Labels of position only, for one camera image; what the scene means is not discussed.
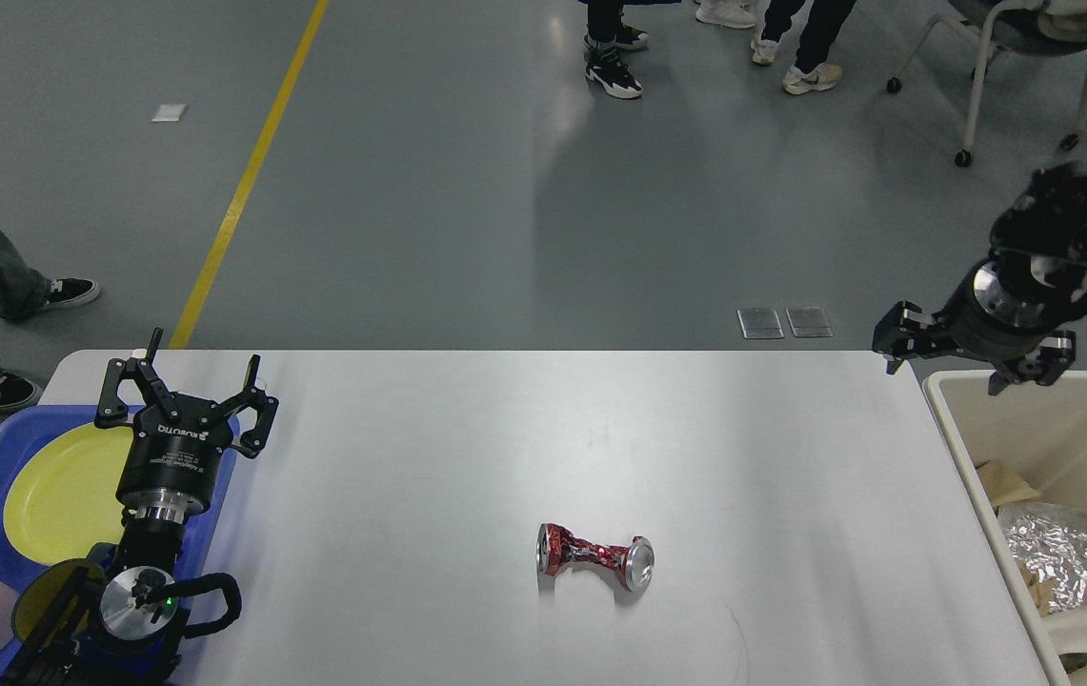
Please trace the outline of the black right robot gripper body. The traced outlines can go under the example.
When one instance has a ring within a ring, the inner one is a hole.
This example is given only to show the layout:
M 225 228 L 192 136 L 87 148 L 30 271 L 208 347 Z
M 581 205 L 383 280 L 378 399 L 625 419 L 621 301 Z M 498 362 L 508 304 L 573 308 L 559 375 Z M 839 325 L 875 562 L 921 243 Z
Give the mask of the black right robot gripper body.
M 986 259 L 969 270 L 938 312 L 949 351 L 986 363 L 1073 356 L 1073 334 L 1045 320 L 1044 301 L 1005 290 L 1001 266 Z

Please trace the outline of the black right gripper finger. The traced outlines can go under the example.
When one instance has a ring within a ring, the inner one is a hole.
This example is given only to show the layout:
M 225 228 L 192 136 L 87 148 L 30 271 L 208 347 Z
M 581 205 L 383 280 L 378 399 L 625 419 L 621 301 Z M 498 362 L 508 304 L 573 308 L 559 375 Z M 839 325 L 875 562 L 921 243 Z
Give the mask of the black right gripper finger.
M 912 301 L 897 301 L 875 325 L 873 352 L 886 360 L 886 374 L 894 376 L 908 360 L 952 356 L 958 345 L 933 315 Z
M 1028 382 L 1042 387 L 1052 386 L 1073 367 L 1076 360 L 1077 334 L 1052 333 L 1030 354 L 994 363 L 987 394 L 997 396 L 1005 388 Z

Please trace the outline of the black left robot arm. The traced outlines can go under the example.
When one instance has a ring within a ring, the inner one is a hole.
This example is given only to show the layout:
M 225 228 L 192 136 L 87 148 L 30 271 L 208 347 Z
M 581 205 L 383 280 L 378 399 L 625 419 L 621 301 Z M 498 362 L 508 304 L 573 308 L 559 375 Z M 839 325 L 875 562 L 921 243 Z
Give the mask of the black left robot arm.
M 95 412 L 98 429 L 129 434 L 118 542 L 50 566 L 18 596 L 3 685 L 164 685 L 182 643 L 241 616 L 237 581 L 202 573 L 211 531 L 193 517 L 226 491 L 233 456 L 264 451 L 280 401 L 257 386 L 260 356 L 230 398 L 170 390 L 154 366 L 161 338 L 111 360 Z

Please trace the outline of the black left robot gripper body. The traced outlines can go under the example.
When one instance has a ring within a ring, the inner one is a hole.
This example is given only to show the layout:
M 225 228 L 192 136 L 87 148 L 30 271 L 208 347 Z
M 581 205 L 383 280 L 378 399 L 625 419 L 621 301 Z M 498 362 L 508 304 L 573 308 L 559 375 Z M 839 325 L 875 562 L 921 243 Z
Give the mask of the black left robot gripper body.
M 211 400 L 178 400 L 175 417 L 154 404 L 134 414 L 133 442 L 116 499 L 135 517 L 185 525 L 211 507 L 221 457 L 233 439 L 225 417 L 202 424 L 215 406 Z

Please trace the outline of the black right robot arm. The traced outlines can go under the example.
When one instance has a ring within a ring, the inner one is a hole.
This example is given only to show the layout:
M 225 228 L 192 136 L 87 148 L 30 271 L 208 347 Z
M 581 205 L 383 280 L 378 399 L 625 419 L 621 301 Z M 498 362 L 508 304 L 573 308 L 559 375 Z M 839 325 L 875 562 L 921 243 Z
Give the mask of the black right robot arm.
M 996 219 L 989 251 L 944 308 L 899 301 L 877 322 L 873 351 L 895 374 L 905 361 L 965 357 L 992 366 L 988 394 L 1054 385 L 1073 366 L 1070 322 L 1087 316 L 1087 165 L 1035 170 Z

